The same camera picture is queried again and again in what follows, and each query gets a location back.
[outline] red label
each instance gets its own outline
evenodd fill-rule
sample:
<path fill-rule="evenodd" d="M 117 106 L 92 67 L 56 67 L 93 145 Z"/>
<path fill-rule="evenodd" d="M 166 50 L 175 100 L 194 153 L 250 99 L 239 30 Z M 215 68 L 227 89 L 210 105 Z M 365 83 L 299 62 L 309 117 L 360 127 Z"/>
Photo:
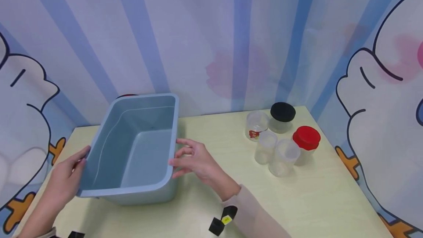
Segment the red label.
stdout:
<path fill-rule="evenodd" d="M 250 130 L 250 138 L 251 139 L 258 138 L 259 135 L 260 135 L 260 132 Z"/>

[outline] right hand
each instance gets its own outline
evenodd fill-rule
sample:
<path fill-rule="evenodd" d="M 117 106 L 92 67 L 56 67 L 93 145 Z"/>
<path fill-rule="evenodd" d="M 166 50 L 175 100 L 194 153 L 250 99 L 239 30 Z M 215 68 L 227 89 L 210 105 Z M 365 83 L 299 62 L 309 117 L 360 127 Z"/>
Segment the right hand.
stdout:
<path fill-rule="evenodd" d="M 175 158 L 169 160 L 169 164 L 175 169 L 181 168 L 173 174 L 174 179 L 194 172 L 201 182 L 214 189 L 222 201 L 239 193 L 240 186 L 223 171 L 203 143 L 181 138 L 176 143 L 183 144 L 184 147 L 176 152 Z"/>

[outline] blue plastic basin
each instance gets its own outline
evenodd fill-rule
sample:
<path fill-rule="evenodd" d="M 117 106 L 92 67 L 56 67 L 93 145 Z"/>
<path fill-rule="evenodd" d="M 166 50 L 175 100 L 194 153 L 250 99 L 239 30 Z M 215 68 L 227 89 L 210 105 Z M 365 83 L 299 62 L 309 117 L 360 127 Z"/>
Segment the blue plastic basin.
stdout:
<path fill-rule="evenodd" d="M 115 100 L 91 144 L 77 196 L 120 205 L 172 200 L 176 180 L 168 160 L 175 155 L 178 108 L 174 94 Z"/>

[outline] cartoon duck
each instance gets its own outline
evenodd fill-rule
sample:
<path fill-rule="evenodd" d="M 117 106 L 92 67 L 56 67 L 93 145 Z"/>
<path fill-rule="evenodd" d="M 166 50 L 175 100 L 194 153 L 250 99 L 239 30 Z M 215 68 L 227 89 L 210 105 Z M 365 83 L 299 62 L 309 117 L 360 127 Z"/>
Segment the cartoon duck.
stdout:
<path fill-rule="evenodd" d="M 0 210 L 11 214 L 3 223 L 8 234 L 20 222 L 35 193 L 25 193 L 31 185 L 44 181 L 50 152 L 56 161 L 65 138 L 50 144 L 50 127 L 43 115 L 44 106 L 59 93 L 46 80 L 44 68 L 31 57 L 10 54 L 0 34 Z"/>
<path fill-rule="evenodd" d="M 336 88 L 350 116 L 347 138 L 354 154 L 347 157 L 338 146 L 336 151 L 359 185 L 395 218 L 381 216 L 395 238 L 423 230 L 422 18 L 423 0 L 399 1 L 373 49 L 353 55 Z"/>

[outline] finger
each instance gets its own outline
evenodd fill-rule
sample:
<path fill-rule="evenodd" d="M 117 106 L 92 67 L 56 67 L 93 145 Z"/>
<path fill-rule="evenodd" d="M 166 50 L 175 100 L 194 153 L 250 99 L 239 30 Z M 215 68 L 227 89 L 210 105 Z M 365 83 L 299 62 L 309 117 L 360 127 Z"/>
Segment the finger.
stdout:
<path fill-rule="evenodd" d="M 90 149 L 91 149 L 91 146 L 87 145 L 81 151 L 79 151 L 76 154 L 72 155 L 71 157 L 69 157 L 65 161 L 69 161 L 71 163 L 76 163 L 79 160 L 81 160 L 82 158 L 84 158 L 88 154 L 88 152 L 90 151 Z"/>
<path fill-rule="evenodd" d="M 192 172 L 192 170 L 189 169 L 189 168 L 182 168 L 181 170 L 178 170 L 175 173 L 173 173 L 172 178 L 177 179 L 178 177 L 181 177 L 184 174 L 188 174 L 188 173 L 191 173 L 191 172 Z"/>
<path fill-rule="evenodd" d="M 84 158 L 84 159 L 81 159 L 78 165 L 75 166 L 75 170 L 72 172 L 72 175 L 70 176 L 72 180 L 80 182 L 82 177 L 82 172 L 84 171 L 84 167 L 86 163 L 87 163 L 87 160 Z"/>
<path fill-rule="evenodd" d="M 169 165 L 182 168 L 192 168 L 192 159 L 191 157 L 173 158 L 169 160 Z"/>
<path fill-rule="evenodd" d="M 192 155 L 192 154 L 194 154 L 194 149 L 192 149 L 191 147 L 182 147 L 176 152 L 175 158 L 180 158 L 183 155 Z"/>
<path fill-rule="evenodd" d="M 79 165 L 79 163 L 81 162 L 81 160 L 79 160 L 78 162 L 76 162 L 76 163 L 73 164 L 72 170 L 75 169 L 75 168 L 77 168 L 77 166 Z"/>
<path fill-rule="evenodd" d="M 176 143 L 178 144 L 184 144 L 190 147 L 194 147 L 198 144 L 200 144 L 198 141 L 190 140 L 190 139 L 184 139 L 184 138 L 178 138 L 176 139 Z"/>

